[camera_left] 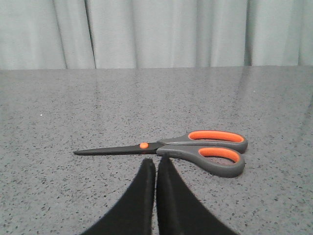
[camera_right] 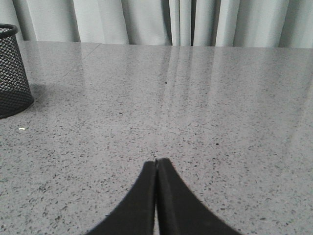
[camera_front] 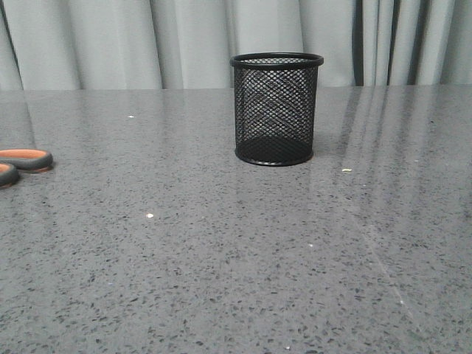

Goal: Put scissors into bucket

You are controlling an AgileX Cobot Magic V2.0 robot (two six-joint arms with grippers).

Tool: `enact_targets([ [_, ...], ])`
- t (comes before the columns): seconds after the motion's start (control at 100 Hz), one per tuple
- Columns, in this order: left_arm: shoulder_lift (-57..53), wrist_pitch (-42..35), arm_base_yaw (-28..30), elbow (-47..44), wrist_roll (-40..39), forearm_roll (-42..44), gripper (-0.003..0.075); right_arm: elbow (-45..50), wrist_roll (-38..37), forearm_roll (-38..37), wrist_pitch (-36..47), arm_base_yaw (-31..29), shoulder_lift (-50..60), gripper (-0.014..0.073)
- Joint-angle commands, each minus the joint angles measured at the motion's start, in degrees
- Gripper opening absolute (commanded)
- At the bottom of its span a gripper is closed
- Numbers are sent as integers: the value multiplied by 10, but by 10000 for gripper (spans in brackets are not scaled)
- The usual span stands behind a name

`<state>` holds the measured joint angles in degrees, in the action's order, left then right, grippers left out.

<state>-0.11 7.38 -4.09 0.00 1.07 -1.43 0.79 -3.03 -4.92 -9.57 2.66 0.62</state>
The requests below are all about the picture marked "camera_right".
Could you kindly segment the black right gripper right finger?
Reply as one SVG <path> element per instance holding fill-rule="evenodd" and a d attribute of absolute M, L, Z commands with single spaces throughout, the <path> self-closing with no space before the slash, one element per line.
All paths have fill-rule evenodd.
<path fill-rule="evenodd" d="M 238 235 L 191 192 L 167 158 L 157 161 L 157 214 L 161 235 Z"/>

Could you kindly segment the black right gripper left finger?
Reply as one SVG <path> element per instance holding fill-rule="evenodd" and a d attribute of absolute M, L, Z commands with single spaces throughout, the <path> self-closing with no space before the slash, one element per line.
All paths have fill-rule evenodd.
<path fill-rule="evenodd" d="M 135 184 L 118 206 L 89 235 L 152 235 L 157 167 L 144 163 Z"/>

